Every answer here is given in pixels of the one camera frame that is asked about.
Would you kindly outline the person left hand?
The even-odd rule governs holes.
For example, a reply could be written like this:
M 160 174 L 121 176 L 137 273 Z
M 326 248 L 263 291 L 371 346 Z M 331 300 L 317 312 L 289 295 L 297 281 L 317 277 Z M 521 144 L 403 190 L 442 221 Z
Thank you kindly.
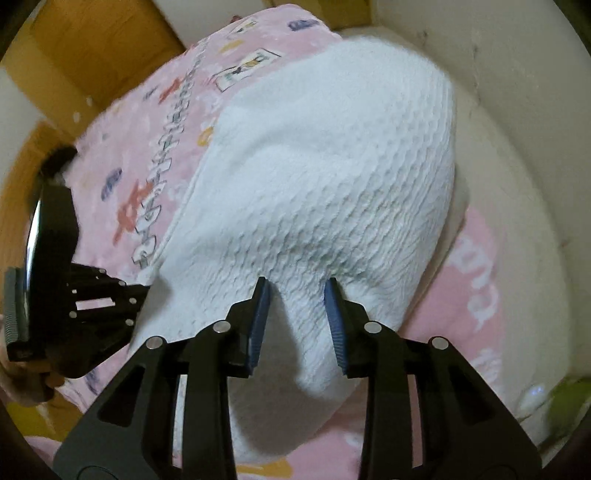
M 47 361 L 11 362 L 1 352 L 1 390 L 9 400 L 32 407 L 51 400 L 65 378 Z

